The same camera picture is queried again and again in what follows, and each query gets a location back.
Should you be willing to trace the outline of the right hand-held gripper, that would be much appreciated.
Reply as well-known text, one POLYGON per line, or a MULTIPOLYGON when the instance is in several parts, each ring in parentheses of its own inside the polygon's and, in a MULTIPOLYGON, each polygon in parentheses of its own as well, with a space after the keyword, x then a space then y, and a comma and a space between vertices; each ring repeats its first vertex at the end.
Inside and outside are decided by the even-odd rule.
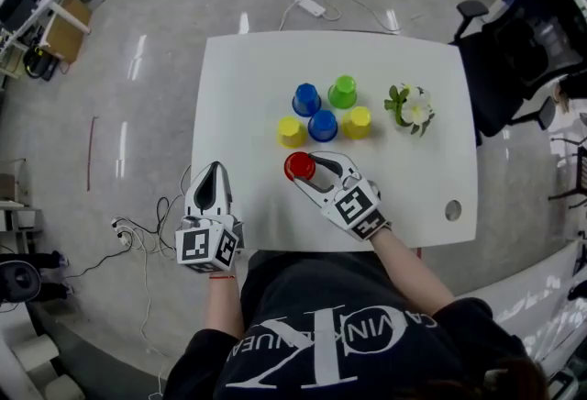
POLYGON ((342 185, 321 188, 304 177, 295 176, 293 183, 317 206, 324 207, 322 215, 333 225, 357 241, 368 240, 382 228, 391 228, 383 214, 379 189, 374 182, 362 178, 355 163, 345 154, 327 150, 309 153, 317 164, 334 173, 342 185))

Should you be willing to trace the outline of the red paper cup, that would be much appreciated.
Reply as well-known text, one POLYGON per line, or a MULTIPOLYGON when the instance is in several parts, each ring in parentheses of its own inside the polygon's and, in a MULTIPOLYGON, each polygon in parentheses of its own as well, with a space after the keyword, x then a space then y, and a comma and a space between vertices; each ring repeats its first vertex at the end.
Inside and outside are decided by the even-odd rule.
POLYGON ((283 169, 285 176, 290 181, 295 178, 311 180, 316 172, 316 162, 308 153, 297 151, 286 158, 283 169))

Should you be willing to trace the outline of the blue paper cup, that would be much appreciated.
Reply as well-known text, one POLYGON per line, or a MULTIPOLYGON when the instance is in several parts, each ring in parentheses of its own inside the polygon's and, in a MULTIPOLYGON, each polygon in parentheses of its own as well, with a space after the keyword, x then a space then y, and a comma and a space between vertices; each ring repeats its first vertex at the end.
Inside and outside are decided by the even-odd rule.
POLYGON ((301 117, 312 117, 320 110, 321 97, 311 83, 299 84, 292 99, 293 111, 301 117))
POLYGON ((313 114, 307 125, 310 137, 318 142, 329 142, 338 133, 338 122, 329 110, 319 110, 313 114))

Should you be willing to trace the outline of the yellow paper cup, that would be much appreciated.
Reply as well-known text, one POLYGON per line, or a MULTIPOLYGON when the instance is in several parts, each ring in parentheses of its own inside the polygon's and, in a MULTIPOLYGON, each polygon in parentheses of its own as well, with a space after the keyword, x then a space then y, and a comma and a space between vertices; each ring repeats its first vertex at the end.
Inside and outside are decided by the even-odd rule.
POLYGON ((366 106, 355 106, 342 119, 342 131, 348 139, 365 139, 371 133, 371 111, 366 106))
POLYGON ((282 117, 278 122, 277 140, 285 148, 301 148, 306 142, 306 127, 296 117, 282 117))

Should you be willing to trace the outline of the green paper cup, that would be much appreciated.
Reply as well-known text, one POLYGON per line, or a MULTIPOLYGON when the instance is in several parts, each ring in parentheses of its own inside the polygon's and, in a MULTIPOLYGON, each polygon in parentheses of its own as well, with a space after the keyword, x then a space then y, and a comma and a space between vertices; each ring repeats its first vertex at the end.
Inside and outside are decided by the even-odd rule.
POLYGON ((329 103, 338 109, 349 109, 357 101, 357 83, 350 75, 341 75, 328 90, 329 103))

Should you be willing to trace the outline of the person's left forearm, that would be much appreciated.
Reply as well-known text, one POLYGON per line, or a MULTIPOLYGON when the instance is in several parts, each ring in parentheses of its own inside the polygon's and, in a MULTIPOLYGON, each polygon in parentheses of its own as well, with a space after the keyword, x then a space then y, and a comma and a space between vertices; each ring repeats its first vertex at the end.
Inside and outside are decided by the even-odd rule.
POLYGON ((237 277, 225 272, 212 273, 208 282, 204 328, 241 339, 245 329, 237 277))

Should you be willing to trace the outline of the person's right forearm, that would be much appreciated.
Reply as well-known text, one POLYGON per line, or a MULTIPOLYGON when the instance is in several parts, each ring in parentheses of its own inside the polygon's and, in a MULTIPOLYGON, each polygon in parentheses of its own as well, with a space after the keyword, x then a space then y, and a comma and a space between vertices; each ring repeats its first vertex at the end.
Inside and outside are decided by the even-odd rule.
POLYGON ((379 229, 370 242, 393 285, 413 307, 433 316, 455 301, 447 286, 389 228, 379 229))

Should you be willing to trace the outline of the white power strip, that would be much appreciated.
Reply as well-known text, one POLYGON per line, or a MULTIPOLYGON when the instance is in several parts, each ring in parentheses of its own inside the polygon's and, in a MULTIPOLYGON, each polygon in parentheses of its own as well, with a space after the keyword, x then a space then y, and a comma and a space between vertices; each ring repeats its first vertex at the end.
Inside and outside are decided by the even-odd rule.
POLYGON ((296 4, 306 13, 316 18, 320 18, 326 13, 325 8, 314 0, 296 0, 296 4))
POLYGON ((123 217, 115 217, 111 221, 111 227, 120 243, 126 248, 131 248, 133 246, 133 232, 128 224, 128 220, 123 217))

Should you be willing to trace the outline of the white potted flower plant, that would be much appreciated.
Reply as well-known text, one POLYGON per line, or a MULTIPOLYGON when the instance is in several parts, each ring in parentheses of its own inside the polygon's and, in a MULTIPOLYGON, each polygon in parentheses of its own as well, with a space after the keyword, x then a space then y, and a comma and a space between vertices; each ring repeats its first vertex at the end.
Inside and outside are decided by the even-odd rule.
POLYGON ((411 136, 423 137, 436 115, 430 92, 407 83, 392 85, 383 106, 395 125, 411 136))

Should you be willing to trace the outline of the white table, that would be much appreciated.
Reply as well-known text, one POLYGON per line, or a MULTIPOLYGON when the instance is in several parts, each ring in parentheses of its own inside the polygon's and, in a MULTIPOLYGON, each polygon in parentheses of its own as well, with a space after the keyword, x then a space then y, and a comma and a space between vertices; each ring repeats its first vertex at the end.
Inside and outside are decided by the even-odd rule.
POLYGON ((321 97, 341 75, 357 83, 371 111, 365 139, 338 134, 325 150, 348 155, 377 183, 394 233, 413 248, 476 237, 478 168, 471 101, 459 51, 421 39, 347 31, 282 31, 206 42, 194 118, 192 170, 227 169, 233 213, 246 247, 257 250, 362 251, 366 242, 333 226, 284 174, 289 150, 278 122, 293 113, 299 84, 321 97), (401 131, 384 109, 389 88, 420 86, 436 113, 423 137, 401 131), (445 207, 462 206, 450 222, 445 207))

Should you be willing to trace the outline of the red floor tape strip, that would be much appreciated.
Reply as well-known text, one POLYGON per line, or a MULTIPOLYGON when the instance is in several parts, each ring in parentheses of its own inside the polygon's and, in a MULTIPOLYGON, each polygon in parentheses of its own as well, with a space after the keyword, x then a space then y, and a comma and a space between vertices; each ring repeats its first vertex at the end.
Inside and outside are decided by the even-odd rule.
POLYGON ((92 117, 89 139, 88 139, 88 151, 87 151, 87 162, 86 162, 86 192, 91 190, 91 167, 92 167, 92 154, 93 154, 93 141, 94 141, 94 129, 95 123, 99 119, 98 116, 92 117))

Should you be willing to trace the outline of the low white shelf unit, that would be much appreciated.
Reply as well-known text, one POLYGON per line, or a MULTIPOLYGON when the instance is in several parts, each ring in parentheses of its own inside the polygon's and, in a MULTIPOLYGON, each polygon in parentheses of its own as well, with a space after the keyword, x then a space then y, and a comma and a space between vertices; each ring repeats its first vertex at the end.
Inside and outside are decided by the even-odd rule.
POLYGON ((26 165, 25 158, 0 159, 0 254, 34 253, 43 232, 26 165))

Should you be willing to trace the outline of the black office chair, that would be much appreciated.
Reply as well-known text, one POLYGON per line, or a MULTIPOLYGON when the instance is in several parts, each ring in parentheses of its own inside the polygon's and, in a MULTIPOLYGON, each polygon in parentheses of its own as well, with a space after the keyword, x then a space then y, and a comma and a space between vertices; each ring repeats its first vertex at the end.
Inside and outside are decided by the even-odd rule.
POLYGON ((541 87, 587 69, 587 19, 575 0, 514 0, 470 35, 465 29, 488 7, 467 0, 457 10, 451 44, 460 51, 478 145, 508 126, 541 87))

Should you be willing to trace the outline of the white side desk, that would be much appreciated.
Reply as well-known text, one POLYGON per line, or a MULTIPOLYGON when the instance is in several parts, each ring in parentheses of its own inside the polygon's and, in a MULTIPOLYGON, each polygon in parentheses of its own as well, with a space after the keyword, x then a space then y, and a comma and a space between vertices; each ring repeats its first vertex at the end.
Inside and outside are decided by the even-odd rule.
POLYGON ((578 238, 545 260, 466 293, 484 300, 493 319, 518 336, 548 377, 552 400, 574 400, 587 379, 587 299, 567 300, 587 280, 587 239, 578 238))

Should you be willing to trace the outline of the black metal chair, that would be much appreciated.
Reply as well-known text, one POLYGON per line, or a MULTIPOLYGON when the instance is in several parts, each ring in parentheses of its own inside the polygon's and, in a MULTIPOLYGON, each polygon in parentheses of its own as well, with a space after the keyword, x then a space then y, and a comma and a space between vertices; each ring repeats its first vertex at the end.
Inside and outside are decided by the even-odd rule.
POLYGON ((568 206, 569 210, 577 209, 582 206, 587 206, 587 137, 582 140, 572 140, 566 138, 554 138, 550 140, 561 141, 575 147, 575 151, 570 155, 574 158, 574 172, 572 175, 572 187, 560 194, 550 195, 548 201, 561 200, 563 198, 580 196, 581 201, 577 204, 568 206))

